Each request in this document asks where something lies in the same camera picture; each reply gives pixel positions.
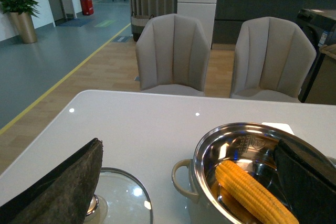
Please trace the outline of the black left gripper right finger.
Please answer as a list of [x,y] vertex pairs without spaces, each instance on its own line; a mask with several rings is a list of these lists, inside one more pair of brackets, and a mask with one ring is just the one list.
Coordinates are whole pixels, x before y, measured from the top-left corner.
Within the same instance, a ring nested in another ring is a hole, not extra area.
[[301,143],[280,140],[274,149],[280,184],[300,223],[335,223],[335,167]]

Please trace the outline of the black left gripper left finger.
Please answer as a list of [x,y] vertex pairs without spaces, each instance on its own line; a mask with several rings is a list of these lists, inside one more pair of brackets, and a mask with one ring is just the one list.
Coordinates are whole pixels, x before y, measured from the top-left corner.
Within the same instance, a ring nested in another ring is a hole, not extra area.
[[84,223],[102,167],[94,138],[39,181],[1,206],[1,223]]

